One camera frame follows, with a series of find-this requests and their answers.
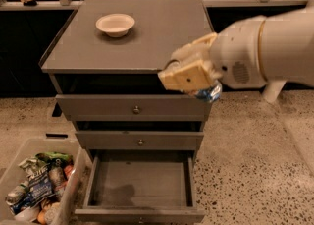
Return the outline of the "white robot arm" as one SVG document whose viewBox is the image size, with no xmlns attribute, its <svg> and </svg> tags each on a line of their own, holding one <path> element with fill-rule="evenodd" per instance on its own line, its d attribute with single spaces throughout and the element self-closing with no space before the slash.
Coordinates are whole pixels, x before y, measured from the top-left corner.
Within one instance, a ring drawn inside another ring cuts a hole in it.
<svg viewBox="0 0 314 225">
<path fill-rule="evenodd" d="M 314 85 L 314 7 L 232 23 L 177 49 L 158 73 L 167 90 L 232 89 L 273 82 Z"/>
</svg>

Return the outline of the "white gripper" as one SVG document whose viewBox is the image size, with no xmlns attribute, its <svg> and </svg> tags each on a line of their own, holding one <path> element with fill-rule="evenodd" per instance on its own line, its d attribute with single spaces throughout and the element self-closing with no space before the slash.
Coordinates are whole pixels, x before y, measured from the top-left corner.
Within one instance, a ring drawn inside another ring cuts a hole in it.
<svg viewBox="0 0 314 225">
<path fill-rule="evenodd" d="M 266 80 L 260 70 L 258 50 L 260 29 L 265 20 L 264 16 L 257 16 L 237 21 L 219 34 L 206 34 L 175 50 L 170 66 L 158 73 L 164 88 L 205 89 L 217 80 L 217 71 L 223 74 L 221 83 L 232 89 L 264 86 Z"/>
</svg>

